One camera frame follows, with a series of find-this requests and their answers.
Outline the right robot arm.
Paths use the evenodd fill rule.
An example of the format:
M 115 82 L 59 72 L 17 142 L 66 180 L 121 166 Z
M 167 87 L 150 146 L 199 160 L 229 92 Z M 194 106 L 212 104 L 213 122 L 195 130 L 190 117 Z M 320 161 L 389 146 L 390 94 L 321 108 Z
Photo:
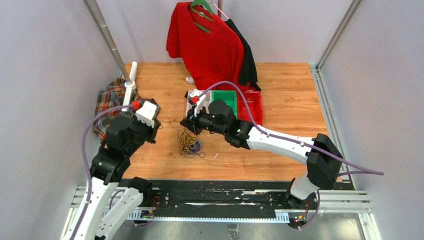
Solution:
M 215 100 L 208 107 L 195 104 L 180 124 L 195 135 L 204 130 L 221 134 L 235 148 L 264 150 L 305 165 L 306 172 L 293 180 L 285 195 L 291 208 L 301 207 L 317 190 L 334 189 L 339 177 L 343 156 L 325 134 L 301 137 L 273 131 L 255 122 L 238 119 L 223 100 Z

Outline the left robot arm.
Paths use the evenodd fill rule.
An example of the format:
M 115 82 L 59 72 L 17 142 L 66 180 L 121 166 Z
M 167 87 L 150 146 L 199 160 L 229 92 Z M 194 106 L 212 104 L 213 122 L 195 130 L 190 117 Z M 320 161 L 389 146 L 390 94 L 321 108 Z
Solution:
M 110 240 L 136 207 L 152 203 L 153 184 L 134 177 L 120 199 L 104 214 L 107 203 L 131 164 L 130 157 L 144 143 L 156 142 L 160 125 L 156 118 L 144 122 L 125 116 L 110 122 L 106 138 L 91 162 L 85 201 L 80 204 L 65 240 Z

